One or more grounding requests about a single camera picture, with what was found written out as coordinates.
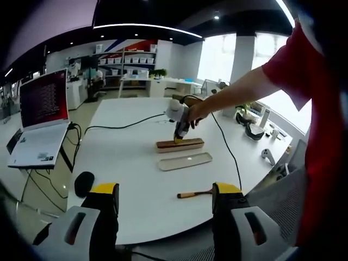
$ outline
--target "red shirt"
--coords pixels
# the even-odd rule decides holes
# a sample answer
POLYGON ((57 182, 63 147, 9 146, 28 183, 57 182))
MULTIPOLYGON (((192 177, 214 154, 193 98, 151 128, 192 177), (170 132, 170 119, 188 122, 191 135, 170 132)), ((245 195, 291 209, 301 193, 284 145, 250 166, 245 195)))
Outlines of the red shirt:
POLYGON ((306 151, 309 179, 297 244, 314 232, 330 204, 340 174, 343 120, 338 81, 331 75, 325 57, 296 25, 287 44, 262 66, 275 85, 284 90, 297 109, 312 99, 312 121, 306 151))

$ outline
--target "wooden block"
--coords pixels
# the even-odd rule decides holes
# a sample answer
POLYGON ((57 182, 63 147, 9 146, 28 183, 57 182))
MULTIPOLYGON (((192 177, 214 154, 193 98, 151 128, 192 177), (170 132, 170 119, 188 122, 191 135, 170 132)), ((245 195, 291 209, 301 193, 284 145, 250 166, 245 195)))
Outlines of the wooden block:
POLYGON ((178 144, 175 144, 172 140, 156 142, 156 150, 158 153, 193 150, 202 148, 203 146, 204 141, 201 138, 183 140, 178 144))

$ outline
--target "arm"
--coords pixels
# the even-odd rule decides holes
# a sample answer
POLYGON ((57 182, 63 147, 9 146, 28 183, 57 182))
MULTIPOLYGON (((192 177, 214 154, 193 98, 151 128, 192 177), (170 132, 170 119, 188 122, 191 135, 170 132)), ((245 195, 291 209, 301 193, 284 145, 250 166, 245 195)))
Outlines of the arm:
POLYGON ((191 109, 189 121, 206 117, 209 113, 227 107, 256 101, 278 90, 279 88, 270 82, 263 69, 256 68, 229 87, 195 105, 191 109))

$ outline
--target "laptop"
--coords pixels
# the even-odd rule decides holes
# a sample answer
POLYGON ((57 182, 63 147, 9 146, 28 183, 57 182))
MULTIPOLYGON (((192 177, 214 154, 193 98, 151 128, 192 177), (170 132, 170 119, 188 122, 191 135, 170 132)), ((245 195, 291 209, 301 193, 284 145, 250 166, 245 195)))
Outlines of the laptop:
POLYGON ((66 69, 45 74, 20 87, 23 133, 9 167, 53 169, 70 124, 66 102, 66 69))

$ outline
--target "white desk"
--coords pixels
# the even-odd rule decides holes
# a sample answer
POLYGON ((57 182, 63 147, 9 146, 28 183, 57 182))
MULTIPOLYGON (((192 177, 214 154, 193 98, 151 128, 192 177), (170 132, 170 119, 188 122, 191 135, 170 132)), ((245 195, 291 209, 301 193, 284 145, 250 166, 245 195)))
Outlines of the white desk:
POLYGON ((128 80, 143 80, 146 81, 146 90, 148 92, 149 97, 163 97, 164 96, 164 90, 166 88, 167 83, 180 83, 180 84, 186 84, 186 85, 194 85, 194 86, 202 86, 202 84, 194 83, 194 82, 186 82, 184 80, 175 79, 175 78, 163 78, 163 79, 152 79, 152 78, 127 78, 123 77, 121 78, 121 84, 120 84, 120 91, 119 91, 119 98, 121 98, 121 93, 123 90, 123 85, 125 81, 128 80))
MULTIPOLYGON (((101 102, 91 126, 125 126, 160 114, 168 106, 168 98, 125 98, 101 102)), ((260 154, 269 148, 275 161, 291 142, 262 138, 253 141, 244 127, 215 114, 224 130, 239 166, 243 193, 253 189, 271 170, 260 154)), ((155 142, 171 140, 175 123, 160 116, 126 129, 91 129, 82 141, 74 167, 67 207, 80 206, 83 199, 74 193, 73 183, 83 171, 95 175, 94 185, 120 184, 118 245, 136 244, 165 238, 191 229, 212 218, 212 197, 202 195, 177 199, 179 192, 208 190, 214 182, 239 185, 232 156, 228 153, 214 119, 207 117, 190 130, 186 138, 202 138, 201 149, 157 154, 155 142), (186 169, 162 172, 160 159, 209 152, 213 161, 186 169)))

